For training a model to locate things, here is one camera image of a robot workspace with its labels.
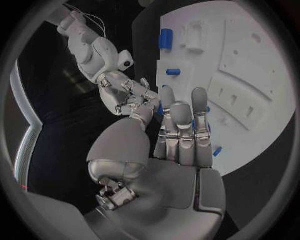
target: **wire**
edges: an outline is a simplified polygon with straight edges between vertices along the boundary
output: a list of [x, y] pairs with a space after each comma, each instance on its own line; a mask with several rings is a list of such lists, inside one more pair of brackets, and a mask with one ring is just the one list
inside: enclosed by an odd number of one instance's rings
[[[83, 14], [88, 20], [90, 20], [91, 22], [93, 22], [95, 25], [97, 25], [97, 27], [99, 27], [102, 30], [102, 32], [104, 34], [104, 38], [107, 37], [107, 35], [106, 35], [106, 29], [105, 29], [105, 24], [104, 24], [104, 22], [102, 21], [101, 18], [99, 18], [99, 17], [97, 17], [95, 15], [89, 14], [89, 13], [85, 13], [85, 12], [81, 11], [79, 8], [77, 8], [77, 7], [75, 7], [75, 6], [71, 5], [71, 4], [64, 3], [64, 5], [66, 7], [68, 7], [68, 8], [76, 11], [76, 12], [79, 12], [79, 13]], [[101, 23], [102, 23], [102, 25], [103, 25], [103, 27], [100, 26], [96, 21], [94, 21], [90, 16], [93, 17], [93, 18], [96, 18], [97, 20], [100, 20]]]

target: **humanoid robot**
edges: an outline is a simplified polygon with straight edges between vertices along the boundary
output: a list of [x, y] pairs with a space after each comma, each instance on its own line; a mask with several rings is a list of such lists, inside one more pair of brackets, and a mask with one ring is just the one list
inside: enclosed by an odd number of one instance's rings
[[[122, 73], [134, 64], [131, 54], [118, 53], [86, 25], [81, 12], [62, 6], [47, 21], [68, 38], [79, 70], [98, 85], [108, 110], [129, 116], [107, 128], [87, 156], [90, 177], [99, 184], [99, 207], [86, 216], [94, 231], [108, 239], [213, 238], [226, 196], [212, 169], [206, 90], [192, 91], [191, 111], [169, 86], [158, 94], [145, 78], [138, 83]], [[162, 126], [155, 158], [149, 159], [145, 130], [159, 110]]]

